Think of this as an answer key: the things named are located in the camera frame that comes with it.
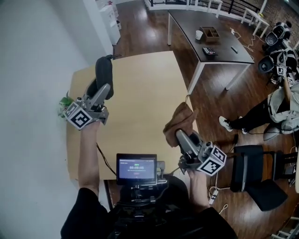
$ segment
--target white wall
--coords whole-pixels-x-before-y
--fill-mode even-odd
[[[50,0],[89,65],[113,53],[95,0]]]
[[[88,63],[47,0],[5,0],[0,32],[0,231],[58,239],[77,189],[56,109]]]
[[[95,2],[97,4],[99,10],[101,10],[105,5],[108,4],[107,0],[95,0]]]

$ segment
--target brown cloth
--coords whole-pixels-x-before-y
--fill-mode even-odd
[[[198,114],[198,109],[194,112],[186,102],[182,102],[175,110],[172,119],[165,125],[163,133],[166,141],[171,147],[178,146],[178,140],[175,136],[177,130],[183,130],[188,136],[193,132],[193,121]]]

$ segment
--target gray hoodie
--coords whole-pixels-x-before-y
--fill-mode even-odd
[[[279,106],[285,98],[284,89],[278,89],[274,93],[268,95],[268,105],[271,111],[277,112]],[[274,113],[270,118],[275,123],[282,123],[281,130],[283,134],[291,134],[299,129],[299,83],[291,87],[290,110],[281,113]]]

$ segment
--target small display screen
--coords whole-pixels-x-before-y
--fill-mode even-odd
[[[155,161],[153,159],[120,159],[119,178],[151,179],[155,178]]]

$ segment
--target wooden floor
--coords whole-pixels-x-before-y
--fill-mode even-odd
[[[172,50],[187,87],[198,60],[177,26],[174,26],[172,45],[167,45],[167,11],[148,11],[144,3],[139,0],[118,4],[117,9],[122,30],[115,53],[126,57]],[[219,19],[228,30],[231,27],[242,36],[239,40],[243,45],[251,44],[254,29],[237,20],[224,17]],[[292,135],[279,135],[264,143],[262,134],[243,135],[240,131],[228,132],[218,122],[220,115],[231,120],[245,115],[250,108],[264,100],[274,90],[273,85],[266,86],[267,77],[257,72],[257,63],[263,57],[261,46],[262,42],[256,38],[252,48],[254,52],[249,52],[254,57],[255,64],[248,68],[229,91],[224,87],[237,73],[238,66],[206,65],[191,95],[193,108],[199,109],[196,119],[199,134],[207,141],[216,142],[224,152],[232,147],[234,134],[239,134],[239,145],[262,144],[265,151],[282,150],[289,153],[294,146]],[[262,133],[264,129],[265,126],[259,127],[252,133]],[[264,162],[263,178],[266,179],[271,177],[272,161],[267,158]],[[219,173],[218,187],[228,186],[230,179],[231,164],[227,163]],[[210,185],[214,185],[215,178],[208,181],[209,188]],[[276,210],[261,212],[246,192],[233,193],[230,190],[220,191],[213,207],[220,211],[224,204],[228,204],[228,208],[221,215],[233,227],[240,239],[268,238],[290,217],[299,199],[294,187],[290,188],[286,180],[277,183],[289,198]],[[117,190],[114,190],[114,197],[118,198]]]

